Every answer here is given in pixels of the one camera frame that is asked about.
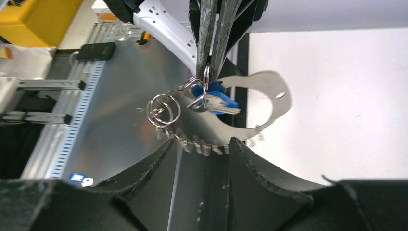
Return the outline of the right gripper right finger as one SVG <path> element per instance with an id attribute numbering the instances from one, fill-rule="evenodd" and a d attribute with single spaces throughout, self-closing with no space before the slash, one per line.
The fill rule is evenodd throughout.
<path id="1" fill-rule="evenodd" d="M 236 137 L 229 170 L 240 231 L 278 231 L 309 210 L 323 185 L 297 177 L 253 152 Z"/>

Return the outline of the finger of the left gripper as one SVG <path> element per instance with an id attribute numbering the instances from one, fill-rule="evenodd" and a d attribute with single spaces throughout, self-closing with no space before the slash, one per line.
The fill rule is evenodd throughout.
<path id="1" fill-rule="evenodd" d="M 216 13 L 216 0 L 189 1 L 189 21 L 197 45 L 196 77 L 200 80 L 210 57 Z"/>
<path id="2" fill-rule="evenodd" d="M 209 76 L 216 81 L 227 53 L 245 35 L 254 21 L 260 20 L 267 9 L 267 0 L 220 0 Z"/>

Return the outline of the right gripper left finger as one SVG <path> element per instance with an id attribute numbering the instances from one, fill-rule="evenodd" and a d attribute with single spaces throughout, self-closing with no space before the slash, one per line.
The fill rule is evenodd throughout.
<path id="1" fill-rule="evenodd" d="M 146 231 L 147 227 L 130 208 L 130 202 L 152 180 L 175 140 L 165 141 L 152 154 L 122 172 L 107 178 L 91 189 L 97 195 L 107 196 L 105 208 L 91 215 L 92 231 Z"/>

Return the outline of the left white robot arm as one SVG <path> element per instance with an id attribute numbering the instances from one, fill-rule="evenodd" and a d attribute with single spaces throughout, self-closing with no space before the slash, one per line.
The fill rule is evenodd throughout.
<path id="1" fill-rule="evenodd" d="M 199 80 L 215 82 L 227 53 L 260 20 L 268 1 L 191 0 L 190 31 L 159 0 L 106 0 L 105 4 L 120 21 L 159 40 Z"/>

